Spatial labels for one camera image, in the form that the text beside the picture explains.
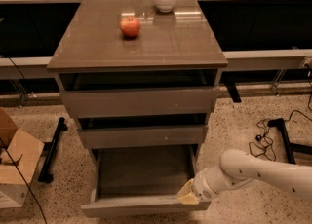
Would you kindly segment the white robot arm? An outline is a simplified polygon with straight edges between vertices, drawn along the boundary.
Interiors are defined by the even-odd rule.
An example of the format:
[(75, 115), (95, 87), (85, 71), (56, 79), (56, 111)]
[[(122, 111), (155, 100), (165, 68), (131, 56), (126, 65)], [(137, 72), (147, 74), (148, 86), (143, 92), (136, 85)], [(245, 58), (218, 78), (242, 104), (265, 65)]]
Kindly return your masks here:
[(178, 191), (183, 205), (210, 202), (223, 191), (236, 190), (259, 180), (312, 202), (312, 168), (264, 161), (238, 149), (224, 151), (217, 165), (204, 168)]

